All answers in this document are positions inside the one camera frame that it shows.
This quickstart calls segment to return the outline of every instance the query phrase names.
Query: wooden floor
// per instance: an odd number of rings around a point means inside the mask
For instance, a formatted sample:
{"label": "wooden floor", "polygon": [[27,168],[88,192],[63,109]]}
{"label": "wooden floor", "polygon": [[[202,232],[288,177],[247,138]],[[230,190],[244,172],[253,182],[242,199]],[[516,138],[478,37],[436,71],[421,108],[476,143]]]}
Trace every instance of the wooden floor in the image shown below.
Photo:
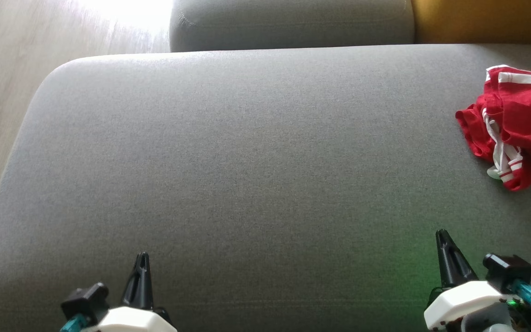
{"label": "wooden floor", "polygon": [[28,103],[72,59],[169,51],[171,0],[0,0],[0,177]]}

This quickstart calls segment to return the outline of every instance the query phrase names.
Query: white plastic housing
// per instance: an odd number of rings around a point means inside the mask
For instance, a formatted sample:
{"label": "white plastic housing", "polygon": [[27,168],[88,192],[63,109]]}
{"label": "white plastic housing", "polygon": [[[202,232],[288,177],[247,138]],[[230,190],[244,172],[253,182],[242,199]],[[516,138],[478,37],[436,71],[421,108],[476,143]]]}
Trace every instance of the white plastic housing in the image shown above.
{"label": "white plastic housing", "polygon": [[177,330],[152,311],[119,307],[110,309],[97,326],[84,332],[177,332]]}
{"label": "white plastic housing", "polygon": [[440,294],[425,310],[428,330],[445,329],[441,322],[449,323],[470,313],[486,308],[505,298],[487,281],[469,281]]}

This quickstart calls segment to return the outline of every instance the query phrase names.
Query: red garment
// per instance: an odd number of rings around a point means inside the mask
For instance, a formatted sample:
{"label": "red garment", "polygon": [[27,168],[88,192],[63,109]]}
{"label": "red garment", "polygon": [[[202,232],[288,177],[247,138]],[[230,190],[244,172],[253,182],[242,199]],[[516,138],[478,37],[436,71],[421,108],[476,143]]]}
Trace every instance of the red garment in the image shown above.
{"label": "red garment", "polygon": [[472,152],[493,161],[490,176],[513,191],[531,185],[531,71],[488,68],[484,93],[456,118]]}

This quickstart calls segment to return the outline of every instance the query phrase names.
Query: mustard yellow fabric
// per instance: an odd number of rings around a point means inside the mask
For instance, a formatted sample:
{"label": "mustard yellow fabric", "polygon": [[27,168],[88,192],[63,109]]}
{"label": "mustard yellow fabric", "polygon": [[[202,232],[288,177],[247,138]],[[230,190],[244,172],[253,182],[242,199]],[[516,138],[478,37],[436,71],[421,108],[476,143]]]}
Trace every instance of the mustard yellow fabric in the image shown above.
{"label": "mustard yellow fabric", "polygon": [[417,42],[531,44],[531,0],[412,0]]}

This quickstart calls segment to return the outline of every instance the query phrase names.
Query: gray cushion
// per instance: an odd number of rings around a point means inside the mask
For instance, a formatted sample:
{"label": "gray cushion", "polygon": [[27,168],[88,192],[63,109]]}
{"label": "gray cushion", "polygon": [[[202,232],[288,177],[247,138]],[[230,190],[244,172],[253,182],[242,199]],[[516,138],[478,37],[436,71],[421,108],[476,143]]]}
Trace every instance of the gray cushion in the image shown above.
{"label": "gray cushion", "polygon": [[172,52],[413,43],[410,0],[175,0]]}
{"label": "gray cushion", "polygon": [[444,227],[480,275],[531,262],[510,193],[454,112],[531,46],[115,55],[56,69],[0,187],[0,332],[55,331],[137,252],[181,332],[425,331]]}

